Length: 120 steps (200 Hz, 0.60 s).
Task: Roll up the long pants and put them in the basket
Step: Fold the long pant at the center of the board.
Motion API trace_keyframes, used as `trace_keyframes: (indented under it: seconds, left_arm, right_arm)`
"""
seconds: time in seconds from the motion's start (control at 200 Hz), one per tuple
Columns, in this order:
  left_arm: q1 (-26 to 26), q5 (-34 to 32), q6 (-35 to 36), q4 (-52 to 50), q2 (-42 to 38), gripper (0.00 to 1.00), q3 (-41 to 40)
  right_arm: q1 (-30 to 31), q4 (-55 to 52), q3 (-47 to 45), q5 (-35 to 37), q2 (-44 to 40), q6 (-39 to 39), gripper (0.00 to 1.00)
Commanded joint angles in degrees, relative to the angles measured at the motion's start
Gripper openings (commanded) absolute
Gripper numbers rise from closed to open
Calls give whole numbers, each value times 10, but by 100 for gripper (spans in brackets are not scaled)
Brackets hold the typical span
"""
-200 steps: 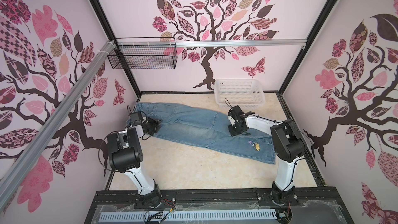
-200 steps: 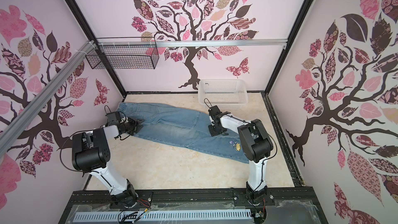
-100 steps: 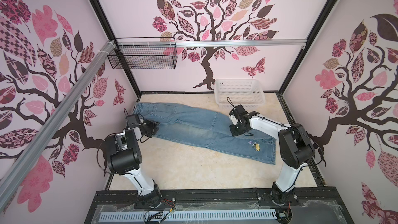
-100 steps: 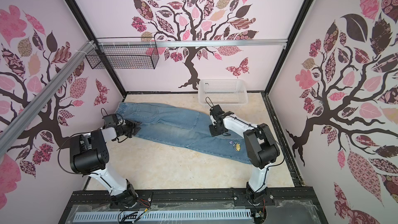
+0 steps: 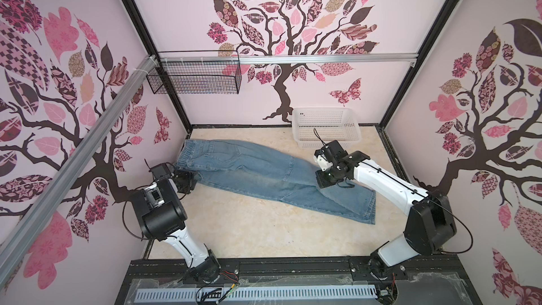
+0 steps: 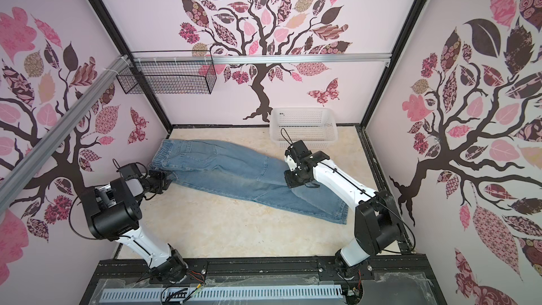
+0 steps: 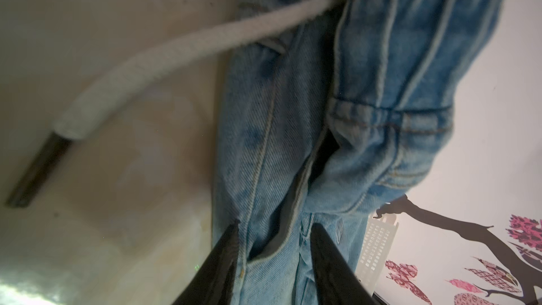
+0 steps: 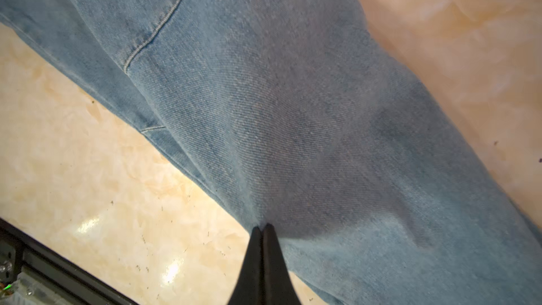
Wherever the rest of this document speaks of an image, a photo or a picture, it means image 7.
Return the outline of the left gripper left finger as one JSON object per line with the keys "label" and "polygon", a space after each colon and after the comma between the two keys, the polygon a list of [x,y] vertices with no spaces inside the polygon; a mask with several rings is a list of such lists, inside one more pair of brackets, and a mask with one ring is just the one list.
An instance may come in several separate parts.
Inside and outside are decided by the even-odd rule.
{"label": "left gripper left finger", "polygon": [[239,257],[239,221],[230,224],[173,305],[229,305]]}

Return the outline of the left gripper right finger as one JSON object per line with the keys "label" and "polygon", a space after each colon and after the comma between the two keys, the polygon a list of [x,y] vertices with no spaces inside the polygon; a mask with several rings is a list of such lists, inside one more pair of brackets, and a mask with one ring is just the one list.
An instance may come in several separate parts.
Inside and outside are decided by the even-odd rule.
{"label": "left gripper right finger", "polygon": [[311,259],[319,305],[374,305],[323,225],[311,228]]}

